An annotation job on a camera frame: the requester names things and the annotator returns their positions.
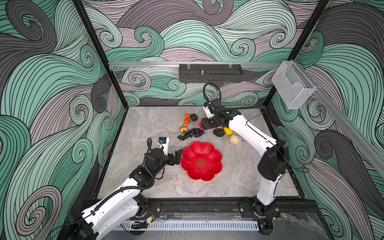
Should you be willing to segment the large yellow lemon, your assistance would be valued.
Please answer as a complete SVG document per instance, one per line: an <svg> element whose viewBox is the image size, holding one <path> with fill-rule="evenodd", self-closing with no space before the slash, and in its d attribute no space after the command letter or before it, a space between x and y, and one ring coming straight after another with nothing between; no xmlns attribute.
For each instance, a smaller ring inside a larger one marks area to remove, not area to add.
<svg viewBox="0 0 384 240"><path fill-rule="evenodd" d="M225 134L228 135L228 136L231 136L231 135L234 134L234 131L231 130L230 128L224 128L224 132L225 132Z"/></svg>

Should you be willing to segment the red flower-shaped fruit bowl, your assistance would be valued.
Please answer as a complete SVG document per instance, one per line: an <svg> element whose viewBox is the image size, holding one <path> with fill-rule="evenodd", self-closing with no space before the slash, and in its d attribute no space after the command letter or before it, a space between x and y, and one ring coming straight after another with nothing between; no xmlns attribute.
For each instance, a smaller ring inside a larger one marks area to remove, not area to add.
<svg viewBox="0 0 384 240"><path fill-rule="evenodd" d="M222 154L211 143L194 142L183 150L181 166L192 180L209 182L223 169Z"/></svg>

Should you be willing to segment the red apple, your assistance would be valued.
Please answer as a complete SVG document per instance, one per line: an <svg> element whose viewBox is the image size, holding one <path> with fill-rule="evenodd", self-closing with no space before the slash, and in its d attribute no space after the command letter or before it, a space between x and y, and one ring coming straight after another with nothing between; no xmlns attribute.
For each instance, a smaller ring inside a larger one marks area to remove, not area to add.
<svg viewBox="0 0 384 240"><path fill-rule="evenodd" d="M202 130L205 129L204 126L203 126L203 121L200 121L200 123L199 123L199 127L200 127L200 129L202 129Z"/></svg>

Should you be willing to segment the dark avocado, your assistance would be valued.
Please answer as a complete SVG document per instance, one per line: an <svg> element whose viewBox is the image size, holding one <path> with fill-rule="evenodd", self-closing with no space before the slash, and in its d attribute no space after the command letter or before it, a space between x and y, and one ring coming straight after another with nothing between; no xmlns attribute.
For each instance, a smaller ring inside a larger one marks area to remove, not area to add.
<svg viewBox="0 0 384 240"><path fill-rule="evenodd" d="M216 128L213 130L213 134L219 138L225 135L225 130L223 128Z"/></svg>

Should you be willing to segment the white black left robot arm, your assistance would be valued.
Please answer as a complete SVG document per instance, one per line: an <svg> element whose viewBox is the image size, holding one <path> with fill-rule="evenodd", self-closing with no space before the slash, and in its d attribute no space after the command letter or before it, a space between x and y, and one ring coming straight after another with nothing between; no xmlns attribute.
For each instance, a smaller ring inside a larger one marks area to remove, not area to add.
<svg viewBox="0 0 384 240"><path fill-rule="evenodd" d="M118 188L81 213L68 215L58 239L101 240L124 221L144 216L148 200L142 191L154 185L156 175L165 166L181 163L182 149L174 154L165 154L164 149L147 149L143 163Z"/></svg>

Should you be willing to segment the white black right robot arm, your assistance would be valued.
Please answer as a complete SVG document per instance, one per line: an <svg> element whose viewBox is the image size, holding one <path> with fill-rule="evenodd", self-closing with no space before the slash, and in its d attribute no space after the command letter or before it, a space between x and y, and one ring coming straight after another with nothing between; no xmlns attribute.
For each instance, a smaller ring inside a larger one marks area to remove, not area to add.
<svg viewBox="0 0 384 240"><path fill-rule="evenodd" d="M204 130L226 127L246 140L261 156L258 172L261 182L255 197L256 216L262 218L278 218L280 212L276 205L276 189L288 166L289 149L284 141L278 141L252 125L237 110L214 110L204 107L206 117L202 118Z"/></svg>

